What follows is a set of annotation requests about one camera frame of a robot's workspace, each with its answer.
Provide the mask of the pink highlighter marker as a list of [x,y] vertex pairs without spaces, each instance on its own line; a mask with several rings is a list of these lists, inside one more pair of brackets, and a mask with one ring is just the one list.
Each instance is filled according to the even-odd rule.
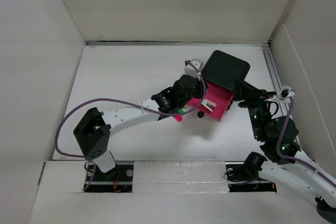
[[182,121],[182,116],[180,116],[180,115],[177,115],[177,116],[175,116],[174,117],[178,122],[181,122]]

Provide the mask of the black drawer organizer box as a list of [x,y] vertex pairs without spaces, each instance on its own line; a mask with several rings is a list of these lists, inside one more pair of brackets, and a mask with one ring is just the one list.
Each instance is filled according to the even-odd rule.
[[220,50],[215,50],[204,65],[204,79],[233,91],[235,80],[245,80],[250,64]]

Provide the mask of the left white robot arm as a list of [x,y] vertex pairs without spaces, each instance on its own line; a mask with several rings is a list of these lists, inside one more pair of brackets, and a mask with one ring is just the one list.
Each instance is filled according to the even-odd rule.
[[190,100],[203,99],[207,91],[203,76],[182,75],[168,87],[140,104],[107,112],[89,109],[75,127],[73,134],[87,161],[93,162],[105,180],[117,175],[118,165],[108,150],[110,137],[138,124],[177,116]]

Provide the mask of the pink drawer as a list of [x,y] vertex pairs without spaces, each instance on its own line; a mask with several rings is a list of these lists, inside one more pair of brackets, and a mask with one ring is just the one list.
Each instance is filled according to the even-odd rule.
[[220,122],[233,102],[233,92],[211,81],[206,80],[207,92],[202,104],[197,108],[197,117],[209,116]]

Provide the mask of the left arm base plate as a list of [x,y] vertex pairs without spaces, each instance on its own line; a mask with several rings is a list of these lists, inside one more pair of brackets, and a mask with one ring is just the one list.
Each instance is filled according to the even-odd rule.
[[121,162],[118,167],[103,173],[93,163],[86,162],[85,183],[83,191],[86,193],[131,193],[133,185],[134,163]]

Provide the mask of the aluminium rail back edge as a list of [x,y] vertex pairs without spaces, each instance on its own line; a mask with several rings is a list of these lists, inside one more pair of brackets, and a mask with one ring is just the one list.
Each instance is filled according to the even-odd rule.
[[177,46],[177,45],[238,45],[265,46],[269,43],[224,43],[224,42],[190,42],[190,41],[87,41],[87,46]]

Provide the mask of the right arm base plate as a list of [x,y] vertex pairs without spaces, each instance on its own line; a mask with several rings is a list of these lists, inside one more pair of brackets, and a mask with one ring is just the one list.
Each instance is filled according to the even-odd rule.
[[275,183],[247,174],[243,162],[226,162],[225,167],[223,178],[227,180],[230,193],[277,192]]

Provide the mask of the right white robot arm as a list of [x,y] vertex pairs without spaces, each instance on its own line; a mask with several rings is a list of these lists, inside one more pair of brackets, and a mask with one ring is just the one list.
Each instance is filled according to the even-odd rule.
[[234,81],[234,101],[248,109],[253,136],[262,143],[262,152],[251,152],[227,177],[240,184],[265,179],[288,187],[311,203],[320,217],[335,223],[335,178],[296,143],[299,131],[290,117],[294,96],[289,86],[277,94],[243,80]]

